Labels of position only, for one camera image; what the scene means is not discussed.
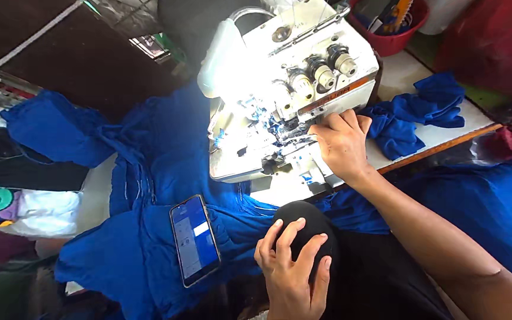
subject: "wooden table edge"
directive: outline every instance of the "wooden table edge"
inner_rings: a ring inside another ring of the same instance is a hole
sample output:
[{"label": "wooden table edge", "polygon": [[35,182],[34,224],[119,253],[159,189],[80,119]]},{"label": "wooden table edge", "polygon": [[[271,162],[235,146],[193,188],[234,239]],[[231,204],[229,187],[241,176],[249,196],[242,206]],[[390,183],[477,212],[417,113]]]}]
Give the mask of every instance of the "wooden table edge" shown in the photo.
[{"label": "wooden table edge", "polygon": [[[490,124],[490,125],[487,125],[485,127],[473,130],[473,131],[471,131],[469,133],[466,133],[465,135],[460,135],[459,137],[457,137],[455,139],[446,141],[446,142],[442,143],[441,145],[437,145],[437,146],[431,147],[428,150],[424,150],[423,152],[417,153],[417,154],[415,154],[413,156],[409,156],[406,159],[402,159],[402,160],[400,160],[398,162],[395,162],[393,164],[389,164],[388,166],[382,167],[382,168],[378,169],[377,171],[380,174],[387,173],[389,171],[392,171],[394,169],[398,169],[398,168],[400,168],[402,166],[405,166],[407,164],[411,164],[411,163],[413,163],[413,162],[415,162],[417,160],[423,159],[426,156],[431,156],[431,155],[433,155],[435,153],[438,153],[438,152],[443,151],[445,149],[451,148],[451,147],[453,147],[455,145],[458,145],[458,144],[460,144],[462,142],[466,142],[467,140],[475,138],[478,135],[482,135],[482,134],[487,133],[487,132],[495,131],[495,130],[499,129],[500,127],[503,127],[503,125],[502,124],[494,123],[494,124]],[[338,185],[337,187],[332,188],[331,192],[324,191],[324,192],[318,193],[316,195],[312,195],[309,198],[305,199],[304,201],[313,203],[314,201],[319,200],[319,199],[325,197],[328,194],[335,193],[337,191],[343,190],[343,189],[348,188],[348,187],[349,186],[346,183],[343,183],[342,185]]]},{"label": "wooden table edge", "polygon": [[392,171],[394,169],[398,169],[402,166],[405,166],[407,164],[411,164],[415,161],[418,161],[420,159],[423,159],[427,156],[431,156],[433,154],[436,154],[440,151],[443,151],[445,149],[449,149],[453,146],[456,146],[462,142],[466,142],[467,140],[470,140],[472,138],[475,138],[476,136],[478,135],[482,135],[484,133],[487,133],[487,132],[491,132],[491,131],[495,131],[497,129],[499,129],[500,127],[503,127],[502,124],[490,124],[488,126],[485,126],[485,127],[482,127],[482,128],[479,128],[479,129],[476,129],[476,130],[473,130],[469,133],[466,133],[465,135],[460,135],[459,137],[455,138],[455,139],[452,139],[452,140],[449,140],[449,141],[446,141],[444,143],[442,143],[441,145],[437,145],[437,146],[434,146],[434,147],[431,147],[430,149],[428,150],[424,150],[423,152],[420,152],[420,153],[417,153],[413,156],[409,156],[408,158],[406,159],[402,159],[398,162],[395,162],[393,164],[389,164],[388,166],[386,167],[382,167],[380,169],[378,169],[377,171],[380,173],[380,174],[384,174],[384,173],[387,173],[389,171]]}]

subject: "finger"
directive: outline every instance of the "finger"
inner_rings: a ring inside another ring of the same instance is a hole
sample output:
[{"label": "finger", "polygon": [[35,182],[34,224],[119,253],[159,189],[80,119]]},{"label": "finger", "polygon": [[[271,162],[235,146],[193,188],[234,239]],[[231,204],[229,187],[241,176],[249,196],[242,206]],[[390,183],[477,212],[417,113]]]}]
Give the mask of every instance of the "finger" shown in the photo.
[{"label": "finger", "polygon": [[357,116],[357,120],[359,121],[361,131],[366,135],[369,132],[370,125],[373,123],[373,119],[367,116]]},{"label": "finger", "polygon": [[331,257],[324,256],[319,261],[319,267],[313,283],[313,292],[311,296],[311,312],[321,315],[325,311],[327,303],[327,288],[329,288],[329,268],[331,267]]},{"label": "finger", "polygon": [[307,133],[310,135],[316,135],[325,140],[328,140],[332,136],[337,134],[337,132],[333,131],[331,128],[326,127],[324,125],[312,125],[311,127],[309,127]]},{"label": "finger", "polygon": [[331,113],[323,119],[323,123],[326,123],[329,125],[329,127],[335,131],[348,131],[350,130],[349,124],[341,118],[337,113]]},{"label": "finger", "polygon": [[319,251],[319,248],[327,241],[327,235],[322,233],[321,235],[315,235],[309,239],[309,241],[303,246],[299,252],[295,267],[300,274],[305,274],[309,278],[309,273],[313,268],[313,261]]},{"label": "finger", "polygon": [[355,130],[360,130],[359,127],[359,121],[357,120],[357,115],[355,114],[355,111],[352,109],[345,110],[340,114],[341,118],[349,124],[350,127],[352,127]]},{"label": "finger", "polygon": [[316,141],[319,143],[319,150],[321,151],[321,157],[323,160],[327,159],[329,156],[329,151],[331,148],[329,148],[329,143],[325,141],[322,137],[316,136]]},{"label": "finger", "polygon": [[290,222],[280,238],[276,241],[276,261],[278,265],[284,269],[288,269],[291,259],[291,248],[289,247],[294,241],[297,232],[305,227],[305,219],[299,218],[297,221]]},{"label": "finger", "polygon": [[270,229],[268,229],[266,236],[264,236],[264,239],[262,239],[260,246],[257,248],[258,253],[260,254],[260,259],[264,266],[269,265],[270,250],[272,249],[272,244],[274,244],[274,240],[276,240],[276,237],[278,236],[278,232],[280,231],[283,223],[284,222],[281,219],[276,220],[276,222],[274,222],[274,224],[270,227]]},{"label": "finger", "polygon": [[260,246],[262,245],[262,240],[264,239],[258,240],[258,243],[256,243],[256,250],[254,250],[254,260],[256,260],[256,263],[260,266],[260,268],[262,267],[262,257],[260,255]]}]

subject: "table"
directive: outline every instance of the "table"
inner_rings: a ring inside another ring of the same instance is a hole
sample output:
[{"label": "table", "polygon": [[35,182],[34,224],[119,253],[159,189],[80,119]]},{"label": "table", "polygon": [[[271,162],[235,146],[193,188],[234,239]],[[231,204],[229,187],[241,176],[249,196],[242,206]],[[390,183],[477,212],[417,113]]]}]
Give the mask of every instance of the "table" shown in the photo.
[{"label": "table", "polygon": [[[394,96],[401,93],[415,93],[413,83],[432,75],[432,71],[406,51],[384,57],[382,60],[383,73],[378,90],[381,100],[392,100]],[[500,124],[487,118],[477,106],[467,99],[460,104],[460,108],[460,115],[465,118],[465,127],[446,129],[416,124],[416,135],[426,144],[426,147],[410,156],[404,156],[394,161],[389,160],[380,152],[373,140],[367,140],[368,162],[380,173],[385,173],[501,127]],[[344,183],[334,175],[326,177],[326,180],[334,186]],[[262,202],[282,206],[291,201],[310,198],[330,189],[327,185],[307,186],[303,184],[302,178],[299,176],[286,171],[278,171],[274,176],[253,180],[251,196]]]}]

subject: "white cloth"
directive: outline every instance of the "white cloth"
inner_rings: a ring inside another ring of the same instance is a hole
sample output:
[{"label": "white cloth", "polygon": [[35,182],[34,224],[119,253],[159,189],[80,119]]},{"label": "white cloth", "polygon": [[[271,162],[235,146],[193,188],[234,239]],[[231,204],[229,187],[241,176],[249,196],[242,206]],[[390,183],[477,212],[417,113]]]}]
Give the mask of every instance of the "white cloth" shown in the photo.
[{"label": "white cloth", "polygon": [[81,200],[82,193],[73,191],[23,190],[18,220],[0,230],[20,236],[74,236]]}]

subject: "brown wooden panel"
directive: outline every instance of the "brown wooden panel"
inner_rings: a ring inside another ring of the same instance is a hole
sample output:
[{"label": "brown wooden panel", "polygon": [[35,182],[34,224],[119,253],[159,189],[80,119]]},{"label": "brown wooden panel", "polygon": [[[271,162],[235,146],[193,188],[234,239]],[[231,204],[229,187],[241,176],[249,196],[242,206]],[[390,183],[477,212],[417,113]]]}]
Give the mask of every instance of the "brown wooden panel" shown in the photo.
[{"label": "brown wooden panel", "polygon": [[[72,3],[0,0],[0,58]],[[181,86],[174,66],[156,64],[81,6],[1,69],[115,122],[135,103]]]}]

